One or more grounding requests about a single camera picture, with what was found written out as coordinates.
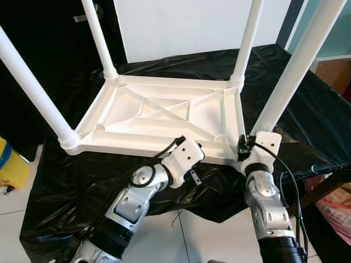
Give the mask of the brown wooden table leg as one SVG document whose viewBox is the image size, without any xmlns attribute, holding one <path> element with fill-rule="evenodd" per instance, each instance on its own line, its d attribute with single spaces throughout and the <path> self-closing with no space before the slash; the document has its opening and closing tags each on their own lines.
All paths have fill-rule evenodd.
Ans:
<svg viewBox="0 0 351 263">
<path fill-rule="evenodd" d="M 343 169 L 332 173 L 323 179 L 316 187 L 311 188 L 300 200 L 301 208 L 304 210 L 309 205 L 320 201 L 332 191 L 351 182 L 351 169 Z"/>
</svg>

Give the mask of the black door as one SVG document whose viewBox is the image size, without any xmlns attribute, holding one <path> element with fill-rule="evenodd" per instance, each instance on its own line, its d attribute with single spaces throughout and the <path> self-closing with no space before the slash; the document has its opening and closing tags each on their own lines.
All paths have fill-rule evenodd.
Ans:
<svg viewBox="0 0 351 263">
<path fill-rule="evenodd" d="M 0 28 L 58 110 L 76 127 L 103 85 L 81 0 L 0 0 Z M 25 159 L 52 137 L 48 123 L 0 61 L 0 137 Z"/>
</svg>

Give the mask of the black plastic table cover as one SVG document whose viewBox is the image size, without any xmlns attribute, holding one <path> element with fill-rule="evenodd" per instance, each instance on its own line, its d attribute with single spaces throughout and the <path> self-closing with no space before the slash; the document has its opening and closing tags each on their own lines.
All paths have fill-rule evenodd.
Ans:
<svg viewBox="0 0 351 263">
<path fill-rule="evenodd" d="M 225 80 L 237 54 L 236 49 L 208 51 L 122 64 L 116 69 L 141 77 Z M 242 92 L 246 128 L 255 123 L 290 57 L 276 44 L 253 48 Z M 299 180 L 349 167 L 351 107 L 313 73 L 306 73 L 274 130 L 283 137 L 279 156 Z M 46 263 L 62 255 L 70 240 L 95 220 L 98 209 L 114 195 L 113 185 L 144 161 L 139 156 L 110 153 L 69 156 L 55 135 L 48 135 L 19 232 L 31 263 Z M 177 190 L 161 191 L 151 202 L 149 215 L 181 209 L 221 223 L 247 208 L 244 179 L 234 168 L 200 164 L 197 173 L 203 178 L 201 185 L 187 182 Z"/>
</svg>

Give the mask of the dark red curtain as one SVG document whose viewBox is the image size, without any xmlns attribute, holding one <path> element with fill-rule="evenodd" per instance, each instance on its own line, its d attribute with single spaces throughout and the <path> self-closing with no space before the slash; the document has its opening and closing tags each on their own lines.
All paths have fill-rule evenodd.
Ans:
<svg viewBox="0 0 351 263">
<path fill-rule="evenodd" d="M 344 89 L 342 97 L 344 98 L 345 101 L 349 102 L 351 98 L 351 79 L 349 78 L 348 80 L 348 85 Z"/>
</svg>

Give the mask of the yellow and blue package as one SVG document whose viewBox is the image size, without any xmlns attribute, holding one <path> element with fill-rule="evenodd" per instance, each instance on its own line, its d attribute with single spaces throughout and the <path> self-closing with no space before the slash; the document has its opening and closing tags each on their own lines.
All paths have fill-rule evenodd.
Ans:
<svg viewBox="0 0 351 263">
<path fill-rule="evenodd" d="M 14 190 L 22 190 L 30 177 L 28 161 L 0 137 L 0 195 L 10 195 Z"/>
</svg>

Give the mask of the white plastic table leg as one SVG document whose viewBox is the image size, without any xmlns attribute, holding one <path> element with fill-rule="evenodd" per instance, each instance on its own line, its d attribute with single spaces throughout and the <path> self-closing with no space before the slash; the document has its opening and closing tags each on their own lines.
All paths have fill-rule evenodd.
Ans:
<svg viewBox="0 0 351 263">
<path fill-rule="evenodd" d="M 251 9 L 249 10 L 244 36 L 241 41 L 241 46 L 236 58 L 235 69 L 228 80 L 228 88 L 241 92 L 244 87 L 244 73 L 248 63 L 248 58 L 251 53 L 255 34 L 260 21 L 263 3 L 265 0 L 252 0 Z"/>
<path fill-rule="evenodd" d="M 68 125 L 62 113 L 33 75 L 2 27 L 0 27 L 0 61 L 5 64 L 40 115 L 58 136 L 60 146 L 64 150 L 77 148 L 80 136 Z"/>
<path fill-rule="evenodd" d="M 85 12 L 86 20 L 88 21 L 100 62 L 103 66 L 104 78 L 106 81 L 117 82 L 118 73 L 116 72 L 116 68 L 112 63 L 112 58 L 107 47 L 107 42 L 100 25 L 94 2 L 92 0 L 81 0 L 81 5 Z"/>
<path fill-rule="evenodd" d="M 343 10 L 347 0 L 321 0 L 296 50 L 250 132 L 271 132 Z"/>
</svg>

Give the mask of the pink plastic bag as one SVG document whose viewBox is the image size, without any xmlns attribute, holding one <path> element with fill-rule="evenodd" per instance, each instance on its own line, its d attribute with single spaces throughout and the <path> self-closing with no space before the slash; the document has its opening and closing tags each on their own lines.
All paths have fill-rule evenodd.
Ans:
<svg viewBox="0 0 351 263">
<path fill-rule="evenodd" d="M 336 235 L 351 245 L 351 182 L 331 191 L 315 205 Z"/>
</svg>

